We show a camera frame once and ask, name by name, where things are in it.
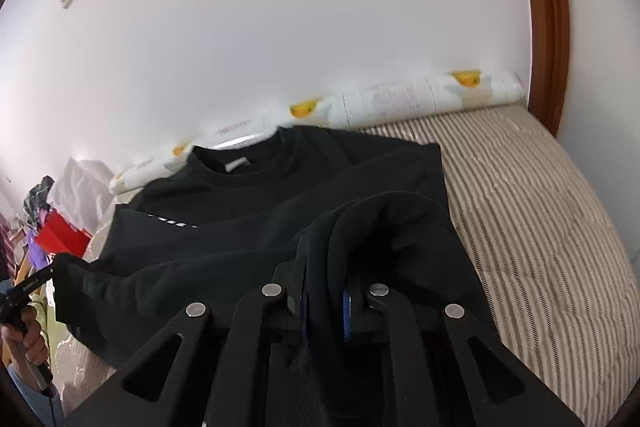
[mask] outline silver screw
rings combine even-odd
[[[451,317],[452,319],[461,319],[465,316],[465,309],[459,304],[447,304],[444,312],[447,314],[447,317]]]
[[[200,317],[205,311],[207,307],[201,302],[192,302],[187,306],[187,315],[190,317]]]
[[[281,291],[282,291],[282,288],[280,287],[280,285],[274,282],[265,284],[262,287],[262,295],[264,295],[265,297],[276,297],[280,295]]]
[[[382,282],[376,282],[369,286],[369,293],[375,297],[384,297],[389,293],[389,286]]]

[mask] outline person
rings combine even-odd
[[[27,326],[28,332],[26,335],[23,335],[22,332],[11,325],[2,325],[2,341],[7,344],[12,359],[7,371],[22,397],[44,426],[62,427],[63,412],[58,390],[51,383],[49,385],[50,397],[42,394],[29,366],[18,350],[17,344],[22,343],[26,349],[25,355],[27,359],[35,365],[40,365],[49,359],[49,349],[44,337],[40,334],[42,328],[36,320],[36,310],[31,306],[26,306],[21,311],[21,317]]]

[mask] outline black sweatshirt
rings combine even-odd
[[[225,172],[239,157],[247,161]],[[493,328],[482,288],[449,220],[438,145],[308,127],[280,130],[241,150],[194,150],[182,171],[152,182],[117,209],[98,261],[55,257],[56,317],[118,366],[190,302],[234,303],[269,282],[325,213],[397,191],[437,208],[436,228],[446,225],[452,233],[443,243],[427,222],[414,230],[417,244],[430,246],[401,250],[394,266],[409,266],[411,273],[402,273],[414,277],[402,287],[417,301],[440,295],[440,286],[432,288],[431,256],[451,257],[466,275],[449,273],[442,280],[451,287],[460,281],[466,300],[459,302]],[[320,276],[309,271],[307,281]]]

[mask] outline bed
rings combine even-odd
[[[609,216],[556,140],[520,105],[364,132],[440,143],[450,215],[502,342],[586,426],[606,425],[640,377],[640,297]],[[72,337],[54,367],[67,410],[113,372]]]

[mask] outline red bag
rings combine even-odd
[[[91,236],[88,233],[72,227],[64,217],[53,210],[47,216],[42,230],[38,232],[35,244],[45,252],[69,252],[82,257],[90,239]]]

